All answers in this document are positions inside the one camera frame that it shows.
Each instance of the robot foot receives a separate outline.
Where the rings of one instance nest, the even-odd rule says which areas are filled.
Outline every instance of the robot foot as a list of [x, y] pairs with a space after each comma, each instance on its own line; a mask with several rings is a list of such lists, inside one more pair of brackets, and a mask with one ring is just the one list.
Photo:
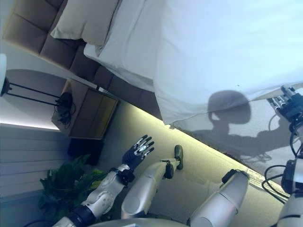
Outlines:
[[181, 145], [175, 146], [175, 159], [180, 160], [180, 164], [177, 166], [177, 169], [183, 169], [183, 148]]

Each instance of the upholstered headboard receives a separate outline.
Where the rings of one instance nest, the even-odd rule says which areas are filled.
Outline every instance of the upholstered headboard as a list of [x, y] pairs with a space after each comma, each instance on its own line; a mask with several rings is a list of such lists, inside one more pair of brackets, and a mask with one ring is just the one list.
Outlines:
[[83, 40], [59, 40], [50, 36], [66, 3], [67, 0], [17, 0], [6, 22], [3, 39], [161, 118], [154, 93], [126, 83], [84, 56]]
[[3, 39], [93, 82], [100, 65], [83, 55], [84, 41], [58, 40], [50, 36], [66, 2], [18, 1], [4, 29]]

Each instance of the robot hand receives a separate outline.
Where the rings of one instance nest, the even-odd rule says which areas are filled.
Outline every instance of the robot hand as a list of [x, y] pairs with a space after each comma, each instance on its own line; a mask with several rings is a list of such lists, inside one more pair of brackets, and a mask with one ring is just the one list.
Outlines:
[[148, 135], [142, 136], [122, 157], [122, 163], [130, 167], [134, 171], [137, 166], [150, 154], [154, 148], [151, 146], [154, 142], [147, 144], [152, 138]]

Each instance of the potted plant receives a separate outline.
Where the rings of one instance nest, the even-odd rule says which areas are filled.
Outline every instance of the potted plant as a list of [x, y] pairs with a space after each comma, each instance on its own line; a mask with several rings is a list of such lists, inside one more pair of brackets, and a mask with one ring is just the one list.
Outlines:
[[39, 208], [48, 220], [57, 222], [86, 200], [107, 173], [94, 168], [86, 173], [84, 165], [89, 155], [80, 156], [71, 163], [64, 163], [57, 170], [49, 170], [40, 179], [43, 194]]

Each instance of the lamp base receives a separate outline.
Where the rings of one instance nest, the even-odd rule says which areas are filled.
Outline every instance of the lamp base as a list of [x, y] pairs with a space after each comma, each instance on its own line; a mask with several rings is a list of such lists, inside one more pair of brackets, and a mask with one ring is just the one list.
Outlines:
[[5, 78], [0, 97], [2, 97], [4, 94], [8, 93], [9, 90], [11, 90], [11, 88], [9, 87], [9, 80], [7, 78]]
[[59, 115], [64, 115], [70, 112], [72, 107], [72, 95], [69, 92], [64, 92], [58, 100], [57, 103], [57, 111]]

